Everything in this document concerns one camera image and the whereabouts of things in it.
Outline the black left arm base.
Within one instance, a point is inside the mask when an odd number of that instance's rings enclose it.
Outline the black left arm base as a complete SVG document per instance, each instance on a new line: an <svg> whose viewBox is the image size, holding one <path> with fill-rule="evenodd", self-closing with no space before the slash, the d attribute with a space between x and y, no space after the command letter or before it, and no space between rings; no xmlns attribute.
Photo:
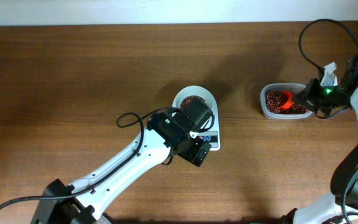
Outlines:
<svg viewBox="0 0 358 224"><path fill-rule="evenodd" d="M60 179L44 189L42 196L67 196L74 187L65 186ZM41 200L32 217L31 224L94 224L94 208L83 207L76 198Z"/></svg>

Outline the red plastic measuring scoop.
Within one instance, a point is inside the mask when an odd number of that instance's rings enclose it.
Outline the red plastic measuring scoop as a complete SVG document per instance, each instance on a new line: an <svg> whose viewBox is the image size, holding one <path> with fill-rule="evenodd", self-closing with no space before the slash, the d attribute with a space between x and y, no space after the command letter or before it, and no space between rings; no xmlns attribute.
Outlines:
<svg viewBox="0 0 358 224"><path fill-rule="evenodd" d="M287 97L287 101L283 105L281 105L280 109L289 110L294 104L294 102L292 101L293 93L288 90L285 90L282 92L282 95Z"/></svg>

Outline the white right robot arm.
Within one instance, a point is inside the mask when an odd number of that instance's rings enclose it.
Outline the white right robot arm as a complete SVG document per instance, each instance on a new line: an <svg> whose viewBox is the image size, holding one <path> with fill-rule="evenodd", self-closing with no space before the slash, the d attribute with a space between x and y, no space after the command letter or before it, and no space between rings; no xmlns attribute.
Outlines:
<svg viewBox="0 0 358 224"><path fill-rule="evenodd" d="M358 122L358 56L349 62L349 69L340 85L325 85L313 79L292 100L312 112L332 117L338 107L352 109ZM311 205L294 208L280 223L351 223L358 219L358 145L337 166L331 178L330 191Z"/></svg>

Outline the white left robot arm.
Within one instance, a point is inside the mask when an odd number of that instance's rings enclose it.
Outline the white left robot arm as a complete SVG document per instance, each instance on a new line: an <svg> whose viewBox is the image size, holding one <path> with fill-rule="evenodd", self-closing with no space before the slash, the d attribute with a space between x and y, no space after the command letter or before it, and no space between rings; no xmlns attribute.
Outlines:
<svg viewBox="0 0 358 224"><path fill-rule="evenodd" d="M90 174L72 182L76 201L99 220L109 204L149 169L170 156L199 167L212 145L201 137L215 122L214 108L198 98L184 109L167 107L151 113L139 135Z"/></svg>

